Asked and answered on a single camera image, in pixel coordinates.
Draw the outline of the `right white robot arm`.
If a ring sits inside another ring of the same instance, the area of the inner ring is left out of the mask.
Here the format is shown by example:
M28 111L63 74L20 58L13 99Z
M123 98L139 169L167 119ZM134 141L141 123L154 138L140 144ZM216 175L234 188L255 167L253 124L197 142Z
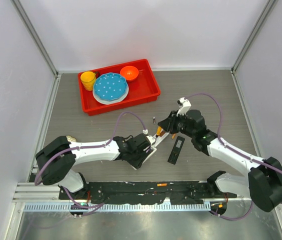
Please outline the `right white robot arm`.
M216 158L236 169L241 176L222 172L207 184L207 193L214 198L223 193L232 193L252 202L261 210L271 212L282 203L282 165L273 158L263 159L229 144L209 130L199 110L178 114L173 110L158 122L169 134L181 133L191 139L196 150Z

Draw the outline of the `white slim remote control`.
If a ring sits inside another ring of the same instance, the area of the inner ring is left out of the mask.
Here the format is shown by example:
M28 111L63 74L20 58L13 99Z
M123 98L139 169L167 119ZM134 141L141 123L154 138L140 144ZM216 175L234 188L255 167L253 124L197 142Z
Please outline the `white slim remote control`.
M152 147L149 148L147 151L145 151L142 156L132 165L132 168L134 170L138 170L139 168L141 168L141 166L150 159L150 157L152 157L154 155L154 153L156 153L157 148L156 147Z

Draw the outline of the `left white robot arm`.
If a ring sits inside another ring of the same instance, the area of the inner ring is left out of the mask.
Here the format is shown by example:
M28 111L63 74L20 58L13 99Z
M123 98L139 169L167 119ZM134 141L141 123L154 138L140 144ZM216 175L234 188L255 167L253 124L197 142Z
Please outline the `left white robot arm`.
M34 184L57 184L81 200L87 195L88 188L84 177L72 170L74 166L120 160L137 170L155 153L155 143L153 136L144 133L135 137L115 136L100 142L76 142L59 136L36 154L38 172Z

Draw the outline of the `orange handled screwdriver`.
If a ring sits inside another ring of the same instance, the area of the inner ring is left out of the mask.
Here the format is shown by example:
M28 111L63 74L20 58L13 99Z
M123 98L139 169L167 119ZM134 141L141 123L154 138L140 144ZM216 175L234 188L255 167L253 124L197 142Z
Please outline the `orange handled screwdriver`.
M162 132L162 128L159 126L156 131L156 136L159 137Z

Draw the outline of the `black remote control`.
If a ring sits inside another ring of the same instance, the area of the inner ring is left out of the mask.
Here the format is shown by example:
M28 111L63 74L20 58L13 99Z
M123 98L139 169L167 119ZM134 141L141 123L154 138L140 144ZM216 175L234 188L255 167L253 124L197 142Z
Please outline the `black remote control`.
M168 163L173 164L173 165L176 164L176 162L179 158L180 152L182 150L182 147L184 145L184 142L185 142L184 137L178 136L176 138L175 143L173 145L173 148L171 150L171 153L169 155L169 158L167 160Z

